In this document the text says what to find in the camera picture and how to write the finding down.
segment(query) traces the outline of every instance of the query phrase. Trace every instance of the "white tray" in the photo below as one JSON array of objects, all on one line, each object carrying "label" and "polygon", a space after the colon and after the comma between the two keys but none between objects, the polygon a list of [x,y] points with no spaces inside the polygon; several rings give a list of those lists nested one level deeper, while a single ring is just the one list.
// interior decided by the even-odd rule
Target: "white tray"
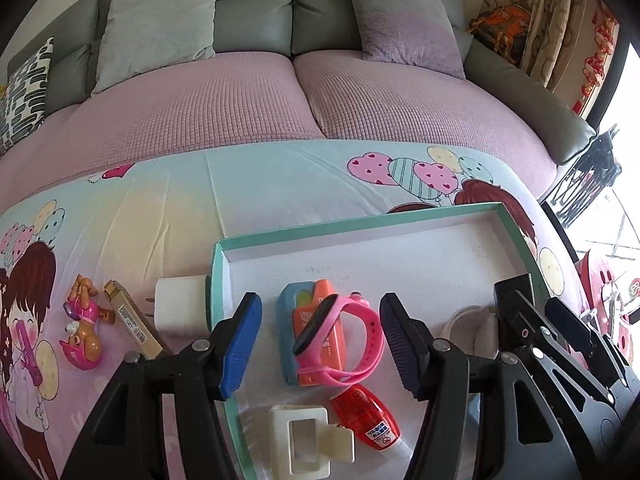
[{"label": "white tray", "polygon": [[[386,292],[395,292],[411,317],[437,336],[455,311],[494,304],[494,283],[529,272],[537,305],[549,298],[544,279],[511,216],[502,204],[427,209],[364,219],[304,226],[229,238],[216,245],[210,318],[233,314],[245,292],[262,298],[260,332],[235,399],[225,403],[230,432],[244,477],[271,478],[268,410],[274,404],[324,404],[335,389],[287,386],[280,370],[274,316],[276,298],[292,282],[327,278],[335,290],[357,290],[378,309]],[[348,346],[348,368],[364,346],[361,322],[341,316]],[[402,387],[385,348],[380,365],[364,381],[391,410],[402,439],[414,448],[425,403]],[[404,462],[390,462],[356,441],[353,464],[332,462],[332,480],[396,479]]]}]

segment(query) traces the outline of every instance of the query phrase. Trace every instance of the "smartwatch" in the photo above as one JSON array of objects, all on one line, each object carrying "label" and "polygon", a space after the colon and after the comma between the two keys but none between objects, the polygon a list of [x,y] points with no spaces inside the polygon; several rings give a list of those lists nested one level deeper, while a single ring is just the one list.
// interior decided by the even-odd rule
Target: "smartwatch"
[{"label": "smartwatch", "polygon": [[[337,370],[321,363],[324,340],[340,313],[358,317],[367,331],[367,342],[358,365],[351,371]],[[314,379],[325,386],[351,386],[369,377],[378,366],[384,349],[384,335],[380,316],[364,300],[359,292],[350,296],[331,294],[322,300],[311,320],[296,338],[293,355],[298,362],[299,374],[314,374]]]}]

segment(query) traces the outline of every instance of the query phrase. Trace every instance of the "orange package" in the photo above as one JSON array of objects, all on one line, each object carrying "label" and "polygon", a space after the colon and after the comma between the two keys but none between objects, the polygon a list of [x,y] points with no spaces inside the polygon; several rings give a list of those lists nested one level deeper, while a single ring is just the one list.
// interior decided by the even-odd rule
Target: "orange package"
[{"label": "orange package", "polygon": [[[299,306],[293,310],[293,332],[297,338],[305,326],[311,320],[318,305],[327,296],[335,294],[334,288],[328,280],[318,280],[314,287],[314,297],[311,303]],[[346,345],[344,343],[344,333],[342,332],[342,322],[340,318],[329,332],[329,336],[322,343],[321,353],[322,364],[337,370],[344,370],[346,364]],[[316,386],[313,373],[299,374],[298,384],[300,386]]]}]

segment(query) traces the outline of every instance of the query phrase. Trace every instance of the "curtain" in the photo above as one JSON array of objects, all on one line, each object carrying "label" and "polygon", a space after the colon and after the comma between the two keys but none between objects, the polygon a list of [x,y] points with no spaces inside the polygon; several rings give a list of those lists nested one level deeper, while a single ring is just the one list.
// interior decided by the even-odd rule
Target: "curtain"
[{"label": "curtain", "polygon": [[587,0],[484,0],[481,12],[510,4],[530,12],[520,68],[553,90],[564,73],[584,20]]}]

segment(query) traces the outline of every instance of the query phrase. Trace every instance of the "cartoon girl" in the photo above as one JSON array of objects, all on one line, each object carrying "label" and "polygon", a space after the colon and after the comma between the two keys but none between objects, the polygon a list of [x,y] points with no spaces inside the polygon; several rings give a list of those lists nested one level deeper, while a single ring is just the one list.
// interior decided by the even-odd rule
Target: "cartoon girl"
[{"label": "cartoon girl", "polygon": [[[34,378],[37,365],[33,356],[38,354],[38,338],[50,307],[55,275],[56,259],[51,248],[43,242],[31,244],[6,281],[0,303],[0,363],[5,395],[15,407],[25,452],[48,480],[58,480],[44,436],[49,420],[42,391],[47,390],[48,379],[45,377],[42,382],[42,374],[39,380]],[[52,398],[50,392],[45,397]]]},{"label": "cartoon girl", "polygon": [[[9,282],[9,278],[6,275],[5,269],[0,269],[0,312],[2,312],[2,295]],[[9,410],[9,405],[6,400],[6,394],[4,392],[4,381],[2,378],[2,361],[0,361],[0,423],[4,425],[5,430],[9,434],[9,437],[14,442],[20,442],[20,434],[15,427],[15,419]]]},{"label": "cartoon girl", "polygon": [[455,205],[478,204],[482,202],[502,202],[514,219],[529,250],[534,257],[538,255],[538,238],[533,229],[533,222],[530,220],[520,202],[500,186],[494,186],[482,180],[465,180],[462,183],[462,190],[458,192],[454,199]]},{"label": "cartoon girl", "polygon": [[420,209],[434,209],[433,204],[427,204],[426,202],[410,202],[408,204],[397,205],[392,207],[386,214],[389,213],[403,213],[405,211],[419,211]]}]

